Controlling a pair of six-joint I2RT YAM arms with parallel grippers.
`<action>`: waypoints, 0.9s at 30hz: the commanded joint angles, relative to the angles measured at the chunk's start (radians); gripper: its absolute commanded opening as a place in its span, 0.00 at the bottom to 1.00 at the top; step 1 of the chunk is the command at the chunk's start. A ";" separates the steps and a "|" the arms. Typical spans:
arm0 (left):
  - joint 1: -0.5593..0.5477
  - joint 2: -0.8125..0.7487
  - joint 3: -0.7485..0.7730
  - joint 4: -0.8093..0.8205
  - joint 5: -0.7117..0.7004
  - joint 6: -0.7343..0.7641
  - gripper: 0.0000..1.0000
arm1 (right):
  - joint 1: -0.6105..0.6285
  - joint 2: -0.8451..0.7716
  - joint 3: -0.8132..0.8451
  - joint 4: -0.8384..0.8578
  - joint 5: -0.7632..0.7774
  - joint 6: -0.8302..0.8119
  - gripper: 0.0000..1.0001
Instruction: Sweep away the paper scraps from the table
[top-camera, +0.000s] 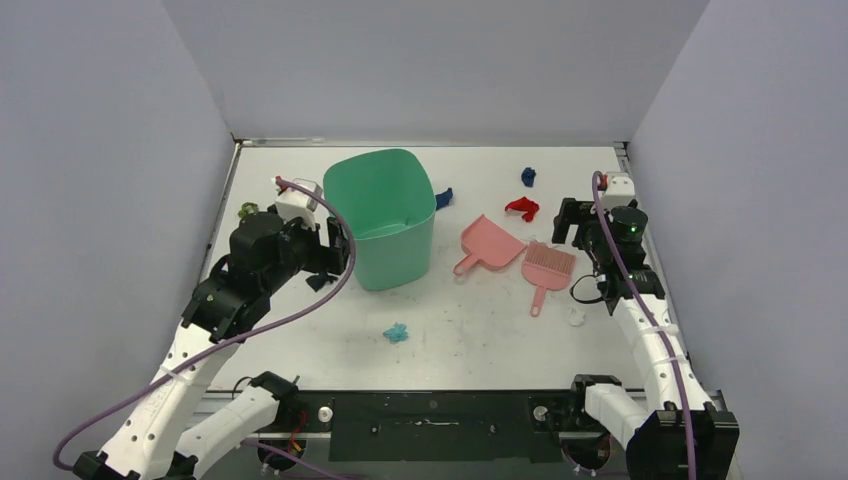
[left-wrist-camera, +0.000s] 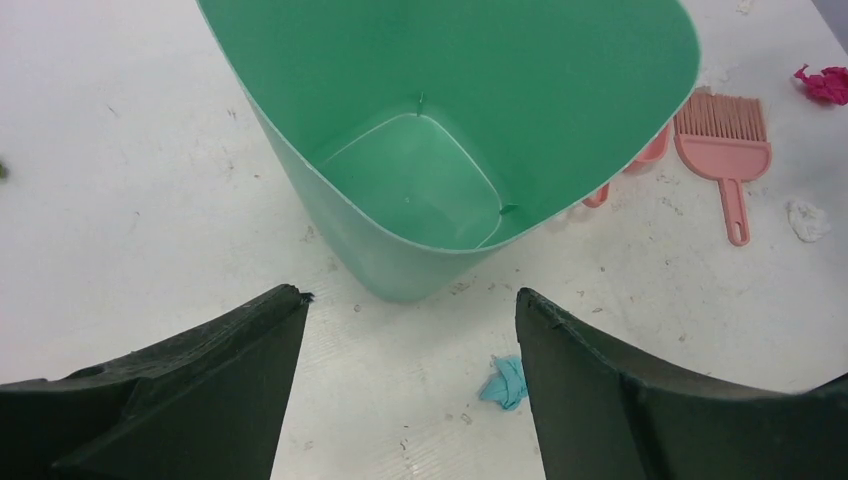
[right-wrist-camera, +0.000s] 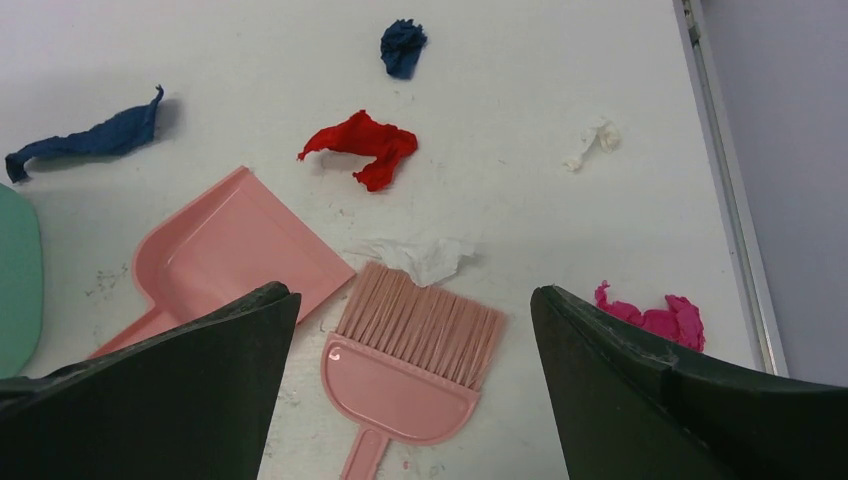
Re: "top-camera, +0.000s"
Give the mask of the pink hand brush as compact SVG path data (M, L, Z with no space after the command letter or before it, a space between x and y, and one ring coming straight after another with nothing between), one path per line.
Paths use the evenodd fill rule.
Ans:
M531 241L521 265L521 273L535 288L529 313L532 317L541 314L546 293L560 291L571 283L577 257L571 253Z

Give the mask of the pink plastic dustpan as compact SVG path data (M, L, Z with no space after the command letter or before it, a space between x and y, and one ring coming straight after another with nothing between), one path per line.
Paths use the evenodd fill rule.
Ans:
M508 266L525 249L526 244L480 215L460 235L465 257L453 268L455 276L468 273L475 266L497 271Z

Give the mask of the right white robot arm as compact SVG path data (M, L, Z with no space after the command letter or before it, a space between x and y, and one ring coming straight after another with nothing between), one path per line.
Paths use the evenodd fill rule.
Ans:
M608 313L622 330L642 378L639 405L610 377L576 377L565 402L577 428L601 426L624 449L632 479L725 479L739 440L733 413L697 380L669 313L666 292L643 247L647 215L636 202L598 212L563 199L552 240L587 254Z

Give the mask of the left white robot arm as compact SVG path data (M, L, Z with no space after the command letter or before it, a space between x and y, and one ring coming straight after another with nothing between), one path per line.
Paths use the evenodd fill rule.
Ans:
M133 408L97 451L71 470L80 479L161 479L172 468L179 438L217 372L270 311L272 296L301 272L346 281L355 261L353 234L338 216L326 221L328 245L303 218L274 212L243 218L229 252L192 292L166 358L150 385L124 401Z

